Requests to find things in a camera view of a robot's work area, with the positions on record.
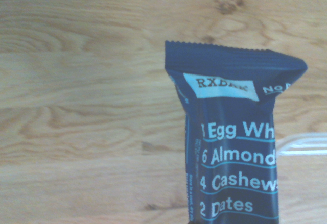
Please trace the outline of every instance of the clear plastic item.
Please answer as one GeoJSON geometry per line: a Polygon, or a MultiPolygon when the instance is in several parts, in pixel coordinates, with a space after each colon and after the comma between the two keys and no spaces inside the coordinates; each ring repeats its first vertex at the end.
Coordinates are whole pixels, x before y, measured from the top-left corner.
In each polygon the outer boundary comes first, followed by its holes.
{"type": "Polygon", "coordinates": [[[326,223],[327,133],[283,138],[276,156],[280,224],[326,223]]]}
{"type": "Polygon", "coordinates": [[[304,133],[276,143],[276,156],[327,155],[327,133],[304,133]]]}

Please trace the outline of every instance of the wood knot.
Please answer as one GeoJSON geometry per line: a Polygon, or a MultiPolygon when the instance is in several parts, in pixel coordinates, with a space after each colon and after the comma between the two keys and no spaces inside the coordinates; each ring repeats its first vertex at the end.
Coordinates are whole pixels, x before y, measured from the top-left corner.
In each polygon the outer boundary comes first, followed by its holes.
{"type": "Polygon", "coordinates": [[[237,9],[237,7],[244,6],[243,0],[214,0],[214,2],[217,3],[217,10],[223,15],[232,14],[237,9]]]}

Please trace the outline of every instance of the wooden table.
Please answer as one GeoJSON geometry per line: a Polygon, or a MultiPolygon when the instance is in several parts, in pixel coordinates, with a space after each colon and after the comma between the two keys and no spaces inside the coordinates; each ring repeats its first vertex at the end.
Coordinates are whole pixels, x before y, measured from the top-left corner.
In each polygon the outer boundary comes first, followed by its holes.
{"type": "MultiPolygon", "coordinates": [[[[186,224],[164,41],[303,58],[277,139],[327,132],[327,0],[1,0],[0,223],[186,224]]],[[[326,156],[278,161],[281,223],[325,223],[326,156]]]]}

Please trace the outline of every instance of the wood grain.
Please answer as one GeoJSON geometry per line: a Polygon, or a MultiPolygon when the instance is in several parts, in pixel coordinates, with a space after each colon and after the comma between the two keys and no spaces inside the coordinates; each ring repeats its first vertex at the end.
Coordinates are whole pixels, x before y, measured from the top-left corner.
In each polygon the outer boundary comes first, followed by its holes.
{"type": "MultiPolygon", "coordinates": [[[[165,40],[303,58],[276,101],[276,137],[326,132],[327,0],[236,2],[0,0],[0,222],[187,222],[165,40]]],[[[281,223],[327,219],[326,163],[279,159],[281,223]]]]}

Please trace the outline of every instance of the navy blue wrapper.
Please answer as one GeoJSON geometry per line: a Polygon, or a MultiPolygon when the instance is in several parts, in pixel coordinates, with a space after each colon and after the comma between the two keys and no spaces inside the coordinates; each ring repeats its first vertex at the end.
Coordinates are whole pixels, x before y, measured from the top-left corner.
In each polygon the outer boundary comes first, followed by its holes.
{"type": "Polygon", "coordinates": [[[270,50],[166,42],[185,110],[189,220],[277,224],[275,98],[307,70],[270,50]]]}

